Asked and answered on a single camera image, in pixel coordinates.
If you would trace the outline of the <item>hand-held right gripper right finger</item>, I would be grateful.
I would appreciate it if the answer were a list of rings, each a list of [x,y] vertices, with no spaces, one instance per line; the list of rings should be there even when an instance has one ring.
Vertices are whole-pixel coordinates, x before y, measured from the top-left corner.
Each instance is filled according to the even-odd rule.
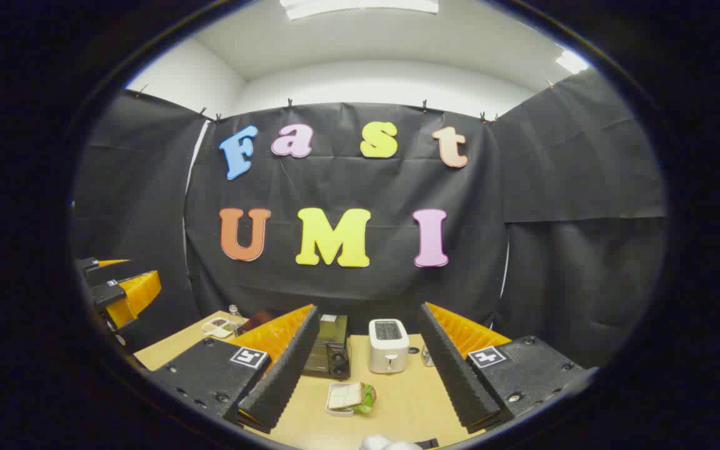
[[[491,430],[542,407],[595,373],[536,336],[509,339],[426,302],[418,327],[458,421]]]

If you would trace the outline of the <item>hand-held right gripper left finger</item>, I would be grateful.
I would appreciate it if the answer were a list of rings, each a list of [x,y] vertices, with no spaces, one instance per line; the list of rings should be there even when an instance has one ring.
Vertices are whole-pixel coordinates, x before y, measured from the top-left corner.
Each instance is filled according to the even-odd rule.
[[[318,310],[308,304],[228,342],[200,339],[147,376],[203,415],[269,433],[288,406],[317,335]]]

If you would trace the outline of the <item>black electric oven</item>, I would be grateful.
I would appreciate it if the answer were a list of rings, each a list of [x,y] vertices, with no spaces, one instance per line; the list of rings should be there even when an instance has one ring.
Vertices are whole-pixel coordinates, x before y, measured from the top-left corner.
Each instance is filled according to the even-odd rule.
[[[349,317],[345,314],[320,314],[319,329],[303,369],[307,376],[345,381],[351,377]]]

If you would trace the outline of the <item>sandwich with lettuce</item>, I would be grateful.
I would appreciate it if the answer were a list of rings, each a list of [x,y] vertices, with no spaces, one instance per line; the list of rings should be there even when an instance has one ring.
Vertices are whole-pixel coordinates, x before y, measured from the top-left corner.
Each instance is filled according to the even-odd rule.
[[[326,410],[335,416],[369,415],[377,399],[376,388],[366,382],[332,382]]]

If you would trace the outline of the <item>white toaster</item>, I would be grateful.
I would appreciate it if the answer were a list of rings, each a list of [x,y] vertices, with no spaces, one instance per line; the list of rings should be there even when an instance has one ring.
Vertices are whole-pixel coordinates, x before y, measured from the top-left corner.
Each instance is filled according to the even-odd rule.
[[[408,367],[411,342],[399,319],[369,322],[369,370],[376,374],[402,373]]]

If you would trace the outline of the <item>white sectioned plate with grains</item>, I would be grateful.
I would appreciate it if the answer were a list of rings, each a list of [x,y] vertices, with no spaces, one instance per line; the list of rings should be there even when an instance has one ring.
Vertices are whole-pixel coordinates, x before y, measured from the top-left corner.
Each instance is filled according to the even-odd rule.
[[[212,318],[201,326],[204,336],[211,336],[216,339],[226,339],[232,336],[235,331],[235,323],[228,317]]]

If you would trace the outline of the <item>black backdrop cloth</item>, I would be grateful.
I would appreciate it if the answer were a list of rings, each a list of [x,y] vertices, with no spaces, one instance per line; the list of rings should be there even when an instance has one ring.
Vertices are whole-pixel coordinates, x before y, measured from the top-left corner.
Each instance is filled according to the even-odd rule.
[[[77,258],[157,270],[128,342],[235,304],[316,304],[418,332],[425,303],[535,335],[586,367],[648,310],[666,247],[648,137],[594,71],[492,124],[414,106],[326,103],[235,115],[121,94],[92,131],[72,211]]]

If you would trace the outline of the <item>ceiling light panel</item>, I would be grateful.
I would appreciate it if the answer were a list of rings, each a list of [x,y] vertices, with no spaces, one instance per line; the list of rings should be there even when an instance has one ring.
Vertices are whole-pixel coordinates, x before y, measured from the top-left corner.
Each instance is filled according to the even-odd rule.
[[[568,49],[562,50],[557,59],[555,59],[555,63],[571,74],[579,74],[580,72],[589,69],[588,62]]]
[[[439,0],[278,0],[290,20],[352,9],[400,9],[437,14]]]

